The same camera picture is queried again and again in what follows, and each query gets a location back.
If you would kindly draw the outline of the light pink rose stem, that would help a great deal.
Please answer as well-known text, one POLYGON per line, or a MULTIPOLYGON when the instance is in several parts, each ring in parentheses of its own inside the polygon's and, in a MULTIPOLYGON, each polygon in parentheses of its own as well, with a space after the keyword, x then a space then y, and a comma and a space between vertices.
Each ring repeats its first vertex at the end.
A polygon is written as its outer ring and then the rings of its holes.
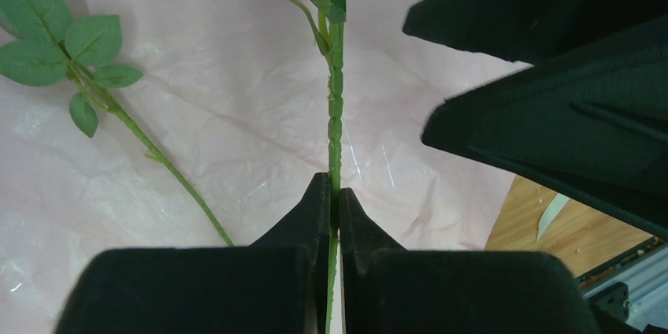
POLYGON ((327 269, 325 274, 325 306, 321 323, 323 333, 332 331, 332 313, 337 276, 339 249, 340 194, 343 134, 343 45, 344 24, 347 20, 347 0, 287 0, 305 14, 314 42, 328 66, 328 177, 330 208, 325 215, 327 269))

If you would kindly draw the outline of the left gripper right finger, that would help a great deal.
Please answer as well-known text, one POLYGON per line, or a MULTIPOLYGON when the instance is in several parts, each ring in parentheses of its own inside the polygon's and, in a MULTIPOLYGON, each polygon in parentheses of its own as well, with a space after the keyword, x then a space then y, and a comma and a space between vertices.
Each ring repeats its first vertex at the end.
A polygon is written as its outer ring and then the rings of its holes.
POLYGON ((340 194, 345 333, 597 333, 573 274, 531 251, 407 250, 340 194))

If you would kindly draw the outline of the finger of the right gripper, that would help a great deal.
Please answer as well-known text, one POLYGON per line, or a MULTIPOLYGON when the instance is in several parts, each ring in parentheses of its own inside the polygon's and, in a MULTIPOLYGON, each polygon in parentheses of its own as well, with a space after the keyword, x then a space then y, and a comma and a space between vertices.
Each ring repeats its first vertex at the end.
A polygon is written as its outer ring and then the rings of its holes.
POLYGON ((666 237, 666 16, 447 99, 421 140, 666 237))
POLYGON ((421 0, 410 7, 403 32, 537 64, 585 47, 664 46, 667 0, 421 0))

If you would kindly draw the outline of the pink paper bouquet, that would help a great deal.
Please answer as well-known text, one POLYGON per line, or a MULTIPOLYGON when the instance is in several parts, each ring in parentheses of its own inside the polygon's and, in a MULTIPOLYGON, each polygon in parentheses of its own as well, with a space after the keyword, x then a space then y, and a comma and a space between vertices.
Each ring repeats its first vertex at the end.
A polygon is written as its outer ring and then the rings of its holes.
MULTIPOLYGON (((327 169, 327 67, 287 0, 66 0, 116 14, 144 77, 122 106, 237 245, 327 169)), ((403 34, 418 0, 347 0, 342 183, 404 247, 484 247, 513 177, 421 144, 446 97, 519 69, 403 34)), ((218 247, 195 200, 114 116, 86 137, 70 83, 1 82, 1 330, 49 333, 82 269, 112 247, 218 247)))

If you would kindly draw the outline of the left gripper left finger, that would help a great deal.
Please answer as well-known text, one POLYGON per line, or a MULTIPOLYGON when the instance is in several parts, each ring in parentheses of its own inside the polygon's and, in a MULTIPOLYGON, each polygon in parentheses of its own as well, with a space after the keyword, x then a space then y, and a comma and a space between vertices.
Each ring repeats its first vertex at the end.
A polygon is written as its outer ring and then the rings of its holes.
POLYGON ((323 333, 330 181, 316 173, 267 233, 238 247, 104 250, 58 333, 323 333))

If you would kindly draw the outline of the pale pink rose stem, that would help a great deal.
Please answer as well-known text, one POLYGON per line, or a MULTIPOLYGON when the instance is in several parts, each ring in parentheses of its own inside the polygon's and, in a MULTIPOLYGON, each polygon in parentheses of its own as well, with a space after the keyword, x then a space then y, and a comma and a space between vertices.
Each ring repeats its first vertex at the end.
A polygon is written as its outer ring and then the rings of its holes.
POLYGON ((65 0, 1 0, 1 28, 14 37, 1 47, 2 76, 29 87, 73 83, 77 91, 68 111, 74 125, 91 138, 98 131, 98 112, 117 117, 145 146, 145 157, 164 165, 225 244, 233 244, 205 199, 111 93, 144 76, 135 66, 116 61, 124 42, 119 15, 75 19, 65 0))

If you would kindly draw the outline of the cream printed ribbon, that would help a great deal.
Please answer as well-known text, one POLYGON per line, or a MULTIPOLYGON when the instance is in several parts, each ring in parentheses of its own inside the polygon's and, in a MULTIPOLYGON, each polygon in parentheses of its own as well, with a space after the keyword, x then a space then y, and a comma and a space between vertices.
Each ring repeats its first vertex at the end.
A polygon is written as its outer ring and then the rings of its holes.
POLYGON ((543 211, 537 225, 536 242, 539 242, 547 231, 552 221, 559 215, 562 209, 570 201, 570 198, 558 193, 543 211))

